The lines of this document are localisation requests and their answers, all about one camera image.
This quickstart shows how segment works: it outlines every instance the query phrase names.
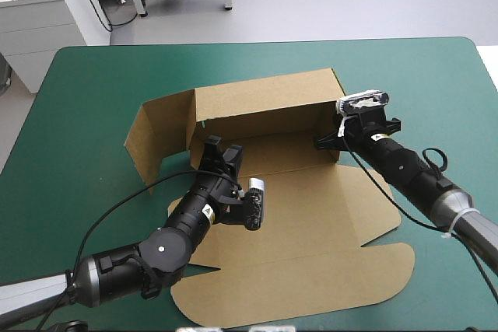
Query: green table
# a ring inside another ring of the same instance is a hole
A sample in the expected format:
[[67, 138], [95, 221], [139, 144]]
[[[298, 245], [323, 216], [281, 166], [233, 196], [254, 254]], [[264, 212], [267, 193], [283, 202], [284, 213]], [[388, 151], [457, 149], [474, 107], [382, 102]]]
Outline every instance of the green table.
[[[498, 96], [469, 40], [71, 47], [57, 54], [0, 176], [0, 281], [70, 267], [90, 224], [142, 186], [123, 143], [143, 101], [196, 86], [331, 66], [347, 93], [387, 91], [388, 116], [403, 123], [396, 139], [417, 151], [442, 148], [450, 160], [447, 175], [498, 221]], [[341, 163], [353, 164], [347, 156]], [[168, 159], [162, 173], [187, 167], [182, 154]], [[164, 184], [153, 196], [117, 211], [95, 232], [86, 252], [146, 237], [189, 183], [185, 177]], [[421, 217], [400, 194], [395, 198]], [[280, 323], [302, 330], [498, 327], [492, 296], [459, 244], [403, 219], [371, 245], [396, 242], [409, 243], [416, 252], [412, 279], [399, 295], [375, 306]], [[97, 309], [69, 307], [47, 325], [74, 319], [107, 330], [191, 325], [169, 292], [149, 302], [133, 295]]]

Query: grey floor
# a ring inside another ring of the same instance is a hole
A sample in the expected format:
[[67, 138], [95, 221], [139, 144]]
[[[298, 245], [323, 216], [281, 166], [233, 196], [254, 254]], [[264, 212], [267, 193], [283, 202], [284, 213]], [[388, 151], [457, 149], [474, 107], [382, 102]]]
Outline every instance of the grey floor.
[[[104, 0], [114, 23], [134, 14], [130, 1]], [[180, 44], [464, 36], [498, 45], [498, 0], [157, 0], [149, 16], [116, 29], [112, 44]], [[495, 84], [498, 47], [480, 47]], [[34, 96], [14, 77], [0, 97], [0, 171]]]

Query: white drawer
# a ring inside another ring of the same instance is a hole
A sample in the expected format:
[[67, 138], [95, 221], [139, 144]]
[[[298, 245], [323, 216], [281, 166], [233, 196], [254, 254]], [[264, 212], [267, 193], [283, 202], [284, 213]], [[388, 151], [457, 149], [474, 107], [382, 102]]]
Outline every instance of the white drawer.
[[85, 41], [75, 24], [0, 33], [0, 52], [4, 56], [82, 45]]
[[75, 23], [63, 1], [0, 8], [0, 33]]
[[6, 56], [5, 59], [28, 90], [31, 93], [37, 93], [56, 53], [57, 50], [16, 54]]

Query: white desk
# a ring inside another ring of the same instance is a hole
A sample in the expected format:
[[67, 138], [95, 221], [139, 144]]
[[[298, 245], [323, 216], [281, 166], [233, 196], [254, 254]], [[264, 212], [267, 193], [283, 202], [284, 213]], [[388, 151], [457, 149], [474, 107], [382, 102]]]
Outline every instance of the white desk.
[[108, 45], [109, 39], [88, 0], [0, 0], [0, 53], [32, 93], [59, 49]]

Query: brown cardboard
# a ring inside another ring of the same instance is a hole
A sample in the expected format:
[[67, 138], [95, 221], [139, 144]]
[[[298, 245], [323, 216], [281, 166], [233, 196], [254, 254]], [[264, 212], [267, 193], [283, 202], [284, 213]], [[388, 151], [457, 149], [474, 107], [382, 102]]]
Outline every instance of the brown cardboard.
[[210, 134], [244, 147], [243, 185], [249, 176], [266, 183], [262, 228], [214, 225], [191, 263], [221, 270], [172, 288], [188, 318], [237, 327], [365, 306], [404, 288], [415, 260], [410, 246], [362, 247], [397, 227], [398, 212], [361, 169], [335, 165], [337, 152], [313, 146], [314, 135], [333, 129], [343, 95], [332, 70], [322, 69], [143, 104], [125, 145], [146, 183], [176, 152], [190, 149], [197, 166]]

